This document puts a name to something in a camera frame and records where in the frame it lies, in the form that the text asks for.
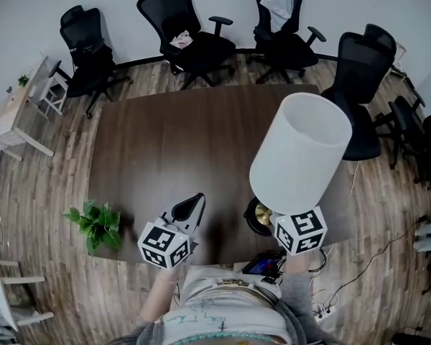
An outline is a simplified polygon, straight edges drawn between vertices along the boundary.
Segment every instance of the lamp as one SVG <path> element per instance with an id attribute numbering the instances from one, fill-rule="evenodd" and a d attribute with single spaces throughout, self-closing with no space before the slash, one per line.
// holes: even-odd
<path id="1" fill-rule="evenodd" d="M 265 224 L 274 222 L 275 214 L 313 210 L 351 135 L 348 117 L 329 100 L 311 93 L 286 97 L 251 165 L 249 180 L 256 198 L 245 213 L 249 226 L 268 236 L 272 233 Z"/>

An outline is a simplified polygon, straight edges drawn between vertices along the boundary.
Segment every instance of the gray sleeve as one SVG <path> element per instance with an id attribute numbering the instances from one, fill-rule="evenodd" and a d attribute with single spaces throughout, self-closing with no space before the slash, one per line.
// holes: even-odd
<path id="1" fill-rule="evenodd" d="M 284 275 L 281 290 L 282 300 L 279 307 L 285 313 L 292 312 L 292 317 L 295 317 L 300 323 L 308 344 L 324 341 L 327 344 L 343 345 L 342 342 L 324 332 L 312 316 L 310 275 L 308 272 Z"/>

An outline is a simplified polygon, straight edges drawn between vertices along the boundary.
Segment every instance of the wooden floor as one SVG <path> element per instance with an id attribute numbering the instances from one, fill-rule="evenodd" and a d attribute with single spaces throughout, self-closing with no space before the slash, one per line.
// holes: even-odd
<path id="1" fill-rule="evenodd" d="M 227 78 L 223 73 L 223 85 L 254 83 L 265 71 L 261 64 L 247 65 L 245 55 L 233 58 L 232 64 L 236 74 Z M 184 75 L 174 77 L 164 62 L 124 71 L 134 84 L 117 87 L 118 99 L 175 91 L 184 81 Z M 324 90 L 334 75 L 335 63 L 322 60 L 307 69 L 304 78 L 294 74 L 293 79 Z M 281 83 L 282 79 L 273 77 L 269 82 Z M 387 112 L 387 101 L 399 94 L 412 99 L 405 83 L 388 77 L 369 104 L 371 115 Z M 152 283 L 155 270 L 148 266 L 89 257 L 78 230 L 61 216 L 70 206 L 81 207 L 87 195 L 103 101 L 96 105 L 91 120 L 83 115 L 87 98 L 67 101 L 64 117 L 51 116 L 49 122 L 28 116 L 22 126 L 55 151 L 53 158 L 28 145 L 19 150 L 22 162 L 3 156 L 0 258 L 19 261 L 24 275 L 44 275 L 47 282 L 31 289 L 39 309 L 55 313 L 53 319 L 22 328 L 23 344 L 104 344 L 127 334 Z M 353 279 L 389 240 L 402 235 L 420 216 L 431 215 L 431 192 L 413 183 L 407 162 L 400 160 L 395 171 L 389 169 L 390 147 L 384 142 L 379 158 L 359 164 L 351 194 L 356 237 L 333 247 L 328 266 L 313 280 L 315 292 L 336 289 Z M 356 165 L 346 163 L 348 193 Z M 360 280 L 342 289 L 337 314 L 323 326 L 348 344 L 387 344 L 389 335 L 405 326 L 428 326 L 431 295 L 422 297 L 421 292 L 429 275 L 424 255 L 413 251 L 412 241 L 413 230 L 376 258 Z M 317 256 L 313 264 L 318 263 Z"/>

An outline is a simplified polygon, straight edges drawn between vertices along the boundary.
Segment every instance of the potted plant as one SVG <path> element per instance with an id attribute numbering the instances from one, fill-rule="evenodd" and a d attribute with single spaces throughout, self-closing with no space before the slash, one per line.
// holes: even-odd
<path id="1" fill-rule="evenodd" d="M 87 236 L 86 248 L 90 254 L 104 243 L 107 247 L 118 249 L 121 246 L 121 237 L 118 233 L 120 213 L 113 212 L 108 205 L 100 208 L 94 206 L 94 201 L 83 204 L 83 215 L 74 207 L 63 213 L 63 216 L 80 227 L 80 233 Z"/>
<path id="2" fill-rule="evenodd" d="M 17 79 L 17 83 L 19 84 L 19 87 L 25 87 L 27 82 L 29 81 L 29 77 L 27 75 L 23 75 Z"/>

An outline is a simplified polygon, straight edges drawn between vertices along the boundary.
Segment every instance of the person's hand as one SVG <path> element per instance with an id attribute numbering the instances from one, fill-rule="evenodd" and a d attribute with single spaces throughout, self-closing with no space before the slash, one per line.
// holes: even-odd
<path id="1" fill-rule="evenodd" d="M 308 271 L 308 253 L 303 253 L 298 256 L 287 255 L 286 258 L 286 273 L 299 273 Z"/>

